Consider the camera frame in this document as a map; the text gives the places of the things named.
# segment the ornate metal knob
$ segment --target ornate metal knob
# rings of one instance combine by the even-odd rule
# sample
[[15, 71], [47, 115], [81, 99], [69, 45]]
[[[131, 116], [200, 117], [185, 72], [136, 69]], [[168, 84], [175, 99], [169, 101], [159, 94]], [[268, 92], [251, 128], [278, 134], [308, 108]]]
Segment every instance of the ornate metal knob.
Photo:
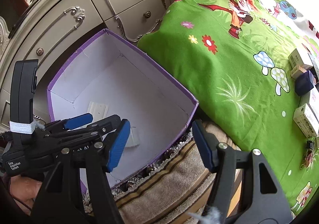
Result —
[[147, 12], [144, 13], [144, 17], [145, 17], [146, 19], [150, 18], [151, 15], [152, 15], [152, 14], [151, 14], [150, 11], [147, 11]]
[[43, 53], [44, 53], [43, 48], [37, 48], [36, 53], [37, 53], [37, 55], [38, 55], [38, 56], [42, 56], [42, 55], [43, 55]]

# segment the purple and white box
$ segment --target purple and white box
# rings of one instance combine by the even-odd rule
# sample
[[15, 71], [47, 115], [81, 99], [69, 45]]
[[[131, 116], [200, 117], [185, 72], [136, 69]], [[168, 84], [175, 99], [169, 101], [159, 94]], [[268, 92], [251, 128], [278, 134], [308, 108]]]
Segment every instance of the purple and white box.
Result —
[[[90, 102], [106, 117], [128, 119], [140, 144], [124, 149], [107, 174], [110, 187], [165, 152], [188, 127], [198, 100], [146, 53], [104, 29], [65, 62], [47, 87], [51, 121], [87, 113]], [[85, 170], [81, 180], [87, 187]]]

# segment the cartoon bedding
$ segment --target cartoon bedding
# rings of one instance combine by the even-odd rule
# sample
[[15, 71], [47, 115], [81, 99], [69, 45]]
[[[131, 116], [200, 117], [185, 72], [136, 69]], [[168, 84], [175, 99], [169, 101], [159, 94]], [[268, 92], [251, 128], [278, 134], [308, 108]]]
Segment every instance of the cartoon bedding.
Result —
[[191, 91], [242, 150], [264, 153], [299, 214], [317, 189], [319, 164], [300, 168], [307, 139], [292, 120], [300, 97], [288, 55], [307, 47], [319, 56], [319, 47], [276, 18], [293, 21], [299, 13], [286, 0], [274, 1], [268, 9], [260, 0], [178, 0], [138, 47]]

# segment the dresser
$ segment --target dresser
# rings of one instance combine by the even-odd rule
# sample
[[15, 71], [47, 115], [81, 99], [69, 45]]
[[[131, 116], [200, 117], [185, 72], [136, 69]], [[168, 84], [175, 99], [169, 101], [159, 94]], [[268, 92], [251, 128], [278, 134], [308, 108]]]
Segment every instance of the dresser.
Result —
[[109, 28], [135, 44], [160, 24], [173, 1], [39, 0], [10, 39], [0, 17], [0, 129], [9, 130], [11, 80], [16, 61], [39, 59], [37, 82], [43, 90], [37, 88], [33, 112], [49, 122], [46, 85], [41, 80], [48, 79], [49, 72], [61, 66], [56, 61], [66, 50], [79, 40], [83, 44], [96, 27]]

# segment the bolt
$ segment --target bolt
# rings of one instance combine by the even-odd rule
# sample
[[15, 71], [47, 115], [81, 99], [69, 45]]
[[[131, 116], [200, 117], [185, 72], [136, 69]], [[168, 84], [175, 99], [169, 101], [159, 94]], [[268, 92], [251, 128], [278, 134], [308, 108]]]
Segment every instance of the bolt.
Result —
[[102, 147], [103, 147], [103, 143], [102, 143], [102, 142], [96, 142], [96, 143], [94, 144], [94, 147], [95, 147], [95, 148], [102, 148]]
[[70, 149], [68, 147], [65, 147], [64, 149], [61, 150], [61, 153], [66, 155], [70, 152]]
[[219, 143], [218, 146], [222, 149], [226, 149], [228, 147], [228, 145], [224, 142]]
[[254, 148], [253, 149], [253, 153], [256, 155], [256, 156], [259, 156], [261, 154], [261, 151], [257, 148]]

